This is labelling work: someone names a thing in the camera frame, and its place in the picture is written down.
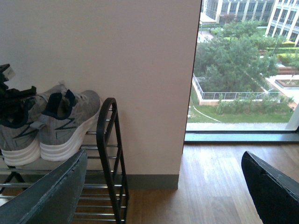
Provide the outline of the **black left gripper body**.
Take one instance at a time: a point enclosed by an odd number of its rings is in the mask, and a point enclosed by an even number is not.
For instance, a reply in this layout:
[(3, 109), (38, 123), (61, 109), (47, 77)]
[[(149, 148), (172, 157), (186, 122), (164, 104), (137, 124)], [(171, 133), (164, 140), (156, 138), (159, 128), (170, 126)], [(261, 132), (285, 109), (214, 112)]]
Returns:
[(10, 64), (0, 66), (0, 116), (7, 116), (16, 111), (21, 102), (31, 96), (36, 95), (36, 87), (31, 86), (27, 90), (9, 89), (5, 82), (15, 76)]

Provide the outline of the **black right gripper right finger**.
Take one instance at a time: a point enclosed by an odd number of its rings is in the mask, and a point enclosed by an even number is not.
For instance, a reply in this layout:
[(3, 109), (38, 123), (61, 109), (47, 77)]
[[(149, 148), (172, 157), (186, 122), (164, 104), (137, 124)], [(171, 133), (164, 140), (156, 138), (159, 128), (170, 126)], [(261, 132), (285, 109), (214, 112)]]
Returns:
[(299, 222), (299, 183), (246, 151), (242, 172), (256, 211), (264, 224)]

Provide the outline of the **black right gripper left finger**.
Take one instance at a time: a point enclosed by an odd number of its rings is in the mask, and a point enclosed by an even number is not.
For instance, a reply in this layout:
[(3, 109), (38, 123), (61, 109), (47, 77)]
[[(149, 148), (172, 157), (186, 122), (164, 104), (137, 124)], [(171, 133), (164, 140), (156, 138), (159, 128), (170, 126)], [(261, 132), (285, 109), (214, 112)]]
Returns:
[(69, 224), (76, 210), (87, 169), (80, 150), (0, 208), (2, 224)]

